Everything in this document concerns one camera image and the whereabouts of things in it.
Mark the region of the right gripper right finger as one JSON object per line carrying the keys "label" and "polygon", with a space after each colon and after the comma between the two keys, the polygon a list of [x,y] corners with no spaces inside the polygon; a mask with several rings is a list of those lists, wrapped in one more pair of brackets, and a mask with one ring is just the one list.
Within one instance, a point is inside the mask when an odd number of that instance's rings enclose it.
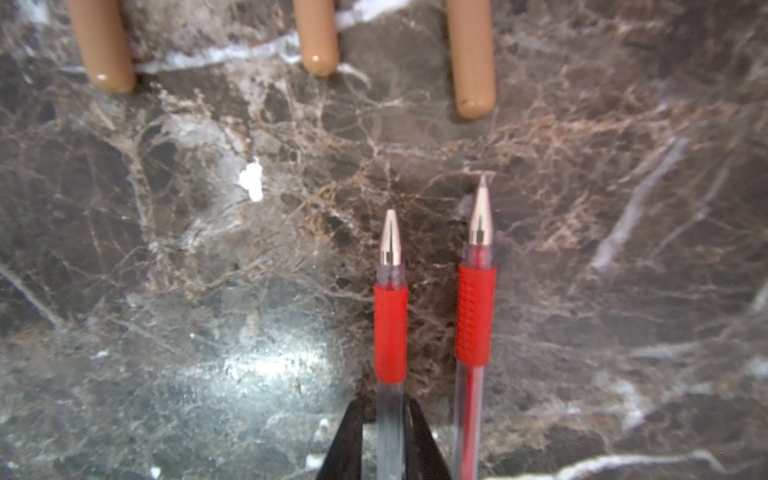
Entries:
{"label": "right gripper right finger", "polygon": [[419,403],[404,397],[404,457],[406,480],[451,480]]}

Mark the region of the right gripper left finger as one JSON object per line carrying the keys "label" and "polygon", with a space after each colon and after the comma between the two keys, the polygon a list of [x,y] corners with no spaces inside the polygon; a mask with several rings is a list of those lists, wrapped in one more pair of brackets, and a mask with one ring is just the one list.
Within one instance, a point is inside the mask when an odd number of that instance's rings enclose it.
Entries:
{"label": "right gripper left finger", "polygon": [[363,424],[363,402],[355,399],[346,409],[316,480],[361,479]]}

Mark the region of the red gel pen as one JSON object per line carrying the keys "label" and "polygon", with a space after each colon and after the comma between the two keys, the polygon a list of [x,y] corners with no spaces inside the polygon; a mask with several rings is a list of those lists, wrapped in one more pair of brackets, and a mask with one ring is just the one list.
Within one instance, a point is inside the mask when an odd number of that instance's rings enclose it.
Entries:
{"label": "red gel pen", "polygon": [[484,369],[491,352],[496,281],[493,219],[487,176],[480,177],[459,267],[456,325],[455,426],[451,473],[454,479],[478,475]]}
{"label": "red gel pen", "polygon": [[407,371],[407,296],[396,212],[386,211],[374,287],[378,479],[404,475],[403,397]]}

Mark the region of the tan pen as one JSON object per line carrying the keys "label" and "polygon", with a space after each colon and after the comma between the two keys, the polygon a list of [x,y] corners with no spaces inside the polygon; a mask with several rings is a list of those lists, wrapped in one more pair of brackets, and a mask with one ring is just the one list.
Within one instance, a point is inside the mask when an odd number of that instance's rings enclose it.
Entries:
{"label": "tan pen", "polygon": [[136,87],[117,0],[66,0],[72,29],[89,80],[113,93]]}
{"label": "tan pen", "polygon": [[313,75],[333,74],[340,61],[333,0],[294,0],[303,66]]}
{"label": "tan pen", "polygon": [[456,107],[477,119],[496,103],[491,2],[448,0],[446,13]]}

